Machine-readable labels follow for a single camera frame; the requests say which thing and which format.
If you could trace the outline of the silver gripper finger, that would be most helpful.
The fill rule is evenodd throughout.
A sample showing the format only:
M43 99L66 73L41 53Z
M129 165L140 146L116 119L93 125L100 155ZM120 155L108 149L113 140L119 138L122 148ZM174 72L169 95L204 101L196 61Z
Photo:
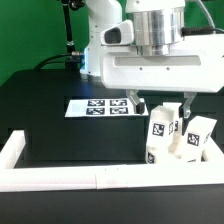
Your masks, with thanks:
M185 119L189 118L191 115L191 104L194 101L196 95L197 95L196 92L185 92L184 93L185 102L182 106L182 111L183 111L183 117Z
M133 105L135 114L143 114L145 112L145 103L140 100L137 90L127 90L126 96Z

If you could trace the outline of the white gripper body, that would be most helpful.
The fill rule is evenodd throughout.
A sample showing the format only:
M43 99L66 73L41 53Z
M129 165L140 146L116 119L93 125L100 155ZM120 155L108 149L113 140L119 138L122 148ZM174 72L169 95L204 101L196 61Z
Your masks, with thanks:
M107 88L218 92L224 87L224 34L187 36L164 56L139 56L133 46L108 47L101 56Z

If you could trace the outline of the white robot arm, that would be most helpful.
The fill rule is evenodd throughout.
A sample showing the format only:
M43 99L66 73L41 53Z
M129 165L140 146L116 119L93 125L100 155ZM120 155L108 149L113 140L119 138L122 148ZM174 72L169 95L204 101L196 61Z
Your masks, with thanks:
M140 90L182 92L184 117L200 92L224 88L224 31L184 24L187 1L86 0L89 43L81 76L124 89L141 114Z

